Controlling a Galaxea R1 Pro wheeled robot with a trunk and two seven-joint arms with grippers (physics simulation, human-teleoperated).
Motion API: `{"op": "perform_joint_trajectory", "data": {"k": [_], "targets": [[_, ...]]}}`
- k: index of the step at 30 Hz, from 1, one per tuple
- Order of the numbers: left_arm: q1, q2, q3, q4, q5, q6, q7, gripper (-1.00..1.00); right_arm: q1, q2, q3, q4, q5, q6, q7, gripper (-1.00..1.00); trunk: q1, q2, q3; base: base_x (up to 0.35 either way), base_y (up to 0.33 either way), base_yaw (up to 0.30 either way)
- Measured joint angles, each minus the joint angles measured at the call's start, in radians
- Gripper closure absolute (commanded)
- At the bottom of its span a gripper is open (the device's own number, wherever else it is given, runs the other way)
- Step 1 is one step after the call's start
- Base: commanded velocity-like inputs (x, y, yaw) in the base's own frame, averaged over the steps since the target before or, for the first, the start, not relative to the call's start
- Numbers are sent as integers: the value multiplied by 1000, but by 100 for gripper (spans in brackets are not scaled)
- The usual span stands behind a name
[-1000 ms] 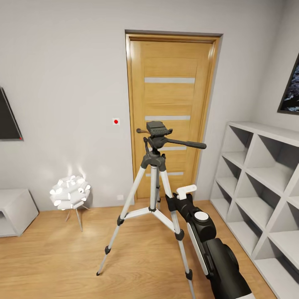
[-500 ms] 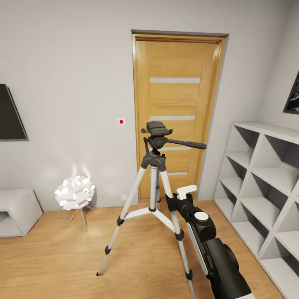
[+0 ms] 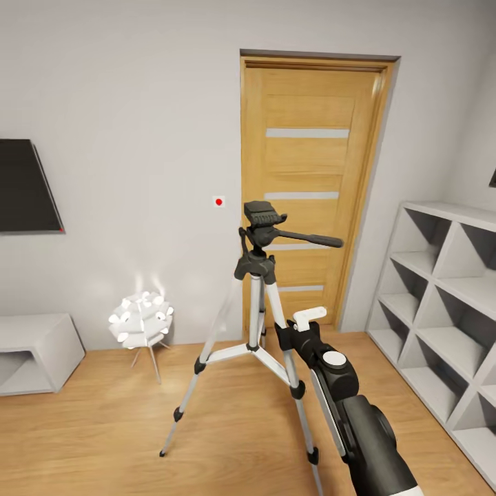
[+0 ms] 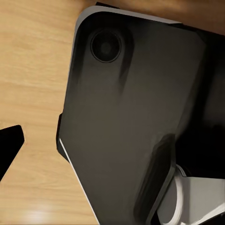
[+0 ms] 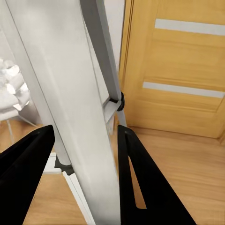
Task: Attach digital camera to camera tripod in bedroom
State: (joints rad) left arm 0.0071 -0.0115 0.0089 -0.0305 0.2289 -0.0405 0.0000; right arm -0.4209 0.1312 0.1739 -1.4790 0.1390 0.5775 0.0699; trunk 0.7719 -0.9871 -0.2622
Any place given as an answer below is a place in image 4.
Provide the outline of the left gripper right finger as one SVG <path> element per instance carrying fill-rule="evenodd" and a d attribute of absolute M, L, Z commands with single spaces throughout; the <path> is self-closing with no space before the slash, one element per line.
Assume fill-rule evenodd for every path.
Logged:
<path fill-rule="evenodd" d="M 220 157 L 225 162 L 225 127 L 221 125 L 214 125 L 211 136 L 210 142 L 220 155 Z"/>

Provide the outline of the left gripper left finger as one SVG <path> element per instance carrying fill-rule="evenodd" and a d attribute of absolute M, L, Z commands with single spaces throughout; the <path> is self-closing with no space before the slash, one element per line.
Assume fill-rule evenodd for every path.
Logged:
<path fill-rule="evenodd" d="M 21 125 L 0 130 L 0 180 L 23 144 L 24 136 Z"/>

